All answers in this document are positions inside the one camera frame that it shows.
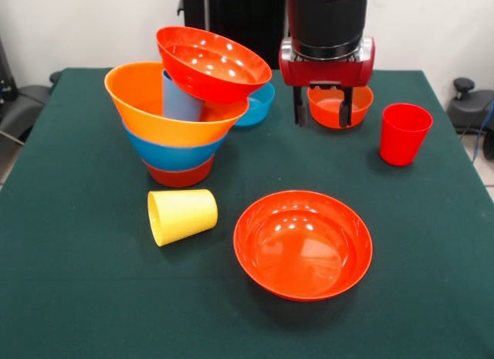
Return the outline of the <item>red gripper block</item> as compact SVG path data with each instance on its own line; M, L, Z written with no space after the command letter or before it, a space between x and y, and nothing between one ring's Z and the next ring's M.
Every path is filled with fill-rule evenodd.
M373 69L375 42L365 36L349 56L341 59L310 59L297 54L292 39L282 40L279 50L279 68L286 85L293 86L294 121L306 126L307 109L302 87L330 85L340 86L343 100L339 108L339 125L346 128L352 124L352 87L368 84Z

